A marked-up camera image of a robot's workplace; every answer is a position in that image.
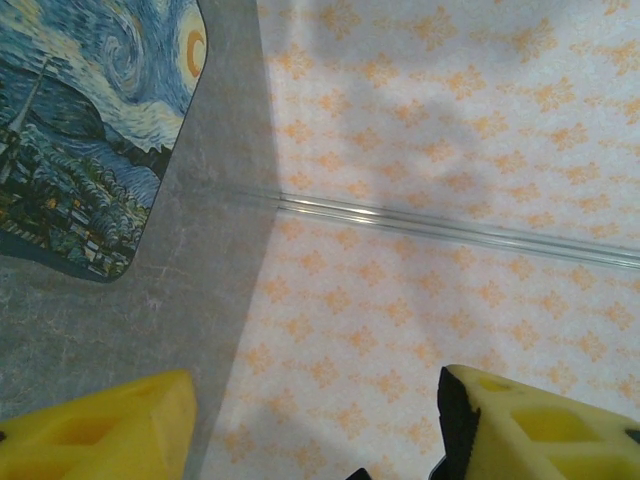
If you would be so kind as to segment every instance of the swirling sky painting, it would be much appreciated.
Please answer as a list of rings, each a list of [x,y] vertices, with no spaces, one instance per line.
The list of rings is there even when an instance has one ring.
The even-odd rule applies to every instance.
[[[121,275],[206,46],[195,0],[0,0],[0,232]]]

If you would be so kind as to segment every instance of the painted crescent moon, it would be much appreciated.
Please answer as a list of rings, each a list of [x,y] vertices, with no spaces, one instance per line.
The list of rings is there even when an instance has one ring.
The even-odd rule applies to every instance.
[[[189,68],[189,72],[191,72],[191,75],[193,75],[194,78],[198,77],[198,75],[200,75],[200,72],[202,72],[202,66],[196,65],[196,63],[193,61],[194,50],[198,42],[202,43],[202,45],[205,45],[206,47],[202,34],[197,30],[190,31],[189,37],[187,39],[187,67]]]

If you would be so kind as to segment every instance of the floor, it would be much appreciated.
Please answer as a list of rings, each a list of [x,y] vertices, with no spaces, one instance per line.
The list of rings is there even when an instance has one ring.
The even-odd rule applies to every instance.
[[[640,275],[279,214],[202,478],[424,479],[439,369],[637,417]]]

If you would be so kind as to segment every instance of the gray marble surface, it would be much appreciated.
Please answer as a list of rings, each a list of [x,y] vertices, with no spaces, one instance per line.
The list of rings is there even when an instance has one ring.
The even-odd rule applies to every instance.
[[[171,368],[200,406],[197,478],[275,216],[255,0],[201,0],[209,54],[140,249],[110,285],[0,257],[0,420]]]

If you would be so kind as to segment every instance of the mouse pad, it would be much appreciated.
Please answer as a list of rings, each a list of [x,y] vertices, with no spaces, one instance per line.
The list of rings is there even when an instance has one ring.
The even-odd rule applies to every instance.
[[[0,0],[0,253],[130,265],[206,57],[195,0]]]

